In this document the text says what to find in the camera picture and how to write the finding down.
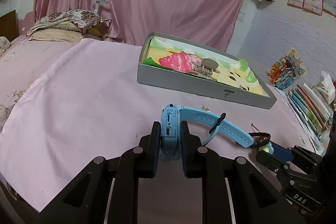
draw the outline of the bed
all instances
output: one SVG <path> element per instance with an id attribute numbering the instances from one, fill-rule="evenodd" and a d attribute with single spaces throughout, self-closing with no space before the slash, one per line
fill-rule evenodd
<path id="1" fill-rule="evenodd" d="M 217 114 L 225 111 L 230 122 L 247 132 L 253 123 L 280 145 L 297 144 L 312 151 L 287 102 L 273 87 L 278 100 L 266 110 L 142 85 L 136 81 L 140 51 L 139 46 L 83 39 L 62 54 L 14 106 L 0 134 L 0 173 L 37 211 L 95 156 L 109 159 L 136 146 L 169 103 L 204 105 Z M 201 139 L 207 137 L 205 128 L 195 124 L 189 128 Z M 256 164 L 252 150 L 223 136 L 216 136 L 208 146 L 224 157 L 245 156 L 279 188 L 275 176 Z M 199 180 L 186 182 L 181 162 L 160 162 L 153 183 L 140 182 L 139 223 L 158 219 L 171 223 L 176 215 L 176 223 L 200 223 L 200 185 Z M 160 206 L 162 196 L 174 204 L 168 211 Z"/>
<path id="2" fill-rule="evenodd" d="M 0 87 L 2 101 L 7 94 L 22 96 L 15 97 L 0 133 L 3 182 L 35 212 L 41 211 L 95 156 L 109 159 L 136 146 L 169 103 L 225 111 L 229 121 L 247 132 L 253 123 L 280 145 L 312 150 L 287 102 L 272 87 L 278 100 L 266 110 L 136 82 L 139 46 L 148 33 L 164 32 L 225 50 L 242 1 L 109 0 L 100 13 L 112 20 L 107 37 L 112 42 L 85 38 L 73 46 L 18 37 L 0 58 L 6 82 Z M 94 6 L 90 0 L 35 0 L 35 20 Z M 206 138 L 206 128 L 192 123 L 189 128 Z M 209 147 L 221 156 L 245 156 L 256 164 L 251 150 L 223 136 Z M 256 167 L 279 189 L 270 172 Z M 140 181 L 139 223 L 200 223 L 200 189 L 200 180 L 184 178 L 181 162 L 160 162 L 153 181 Z M 169 211 L 160 206 L 162 197 L 172 204 Z"/>
<path id="3" fill-rule="evenodd" d="M 41 73 L 82 38 L 103 40 L 109 26 L 110 20 L 87 10 L 55 13 L 38 20 L 27 37 L 1 48 L 0 132 L 15 103 Z"/>

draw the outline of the cardboard box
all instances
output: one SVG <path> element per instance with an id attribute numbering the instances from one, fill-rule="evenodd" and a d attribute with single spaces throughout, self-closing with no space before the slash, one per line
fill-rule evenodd
<path id="1" fill-rule="evenodd" d="M 137 75 L 137 81 L 139 83 L 145 85 L 158 86 L 160 88 L 165 89 L 179 90 L 187 93 L 193 93 L 201 96 L 212 97 L 220 100 L 226 100 L 266 109 L 270 109 L 277 101 L 275 95 L 269 90 L 269 88 L 265 85 L 265 83 L 256 74 L 254 75 L 257 78 L 263 90 L 267 93 L 266 96 L 255 94 L 247 90 L 239 89 L 230 85 L 218 83 L 216 81 L 211 81 L 201 77 L 181 73 L 179 71 L 167 70 L 159 67 L 154 67 L 151 65 L 142 64 L 147 57 L 147 51 L 153 37 L 162 37 L 174 41 L 179 41 L 182 43 L 196 46 L 198 48 L 209 50 L 211 52 L 215 52 L 217 54 L 226 56 L 236 61 L 239 60 L 238 58 L 230 54 L 221 52 L 219 50 L 216 50 L 214 48 L 196 42 L 192 42 L 187 39 L 174 37 L 172 35 L 167 35 L 163 33 L 153 32 L 147 36 L 140 53 L 138 75 Z"/>

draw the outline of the blue smartwatch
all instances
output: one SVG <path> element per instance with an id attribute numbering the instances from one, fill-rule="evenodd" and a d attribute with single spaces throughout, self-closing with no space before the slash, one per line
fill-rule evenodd
<path id="1" fill-rule="evenodd" d="M 192 107 L 167 105 L 161 114 L 160 157 L 164 160 L 177 160 L 181 157 L 180 123 L 184 120 L 201 122 L 212 127 L 209 138 L 202 142 L 203 146 L 210 142 L 218 131 L 229 136 L 242 147 L 251 146 L 253 138 L 233 123 L 224 120 L 224 117 Z"/>

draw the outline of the colorful drawing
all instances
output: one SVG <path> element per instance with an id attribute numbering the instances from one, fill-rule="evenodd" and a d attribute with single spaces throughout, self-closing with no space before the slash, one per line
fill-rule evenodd
<path id="1" fill-rule="evenodd" d="M 182 42 L 152 38 L 143 64 L 188 73 L 267 96 L 246 60 L 236 61 Z"/>
<path id="2" fill-rule="evenodd" d="M 281 57 L 267 72 L 269 82 L 279 90 L 284 90 L 292 85 L 305 73 L 303 63 L 295 50 Z"/>

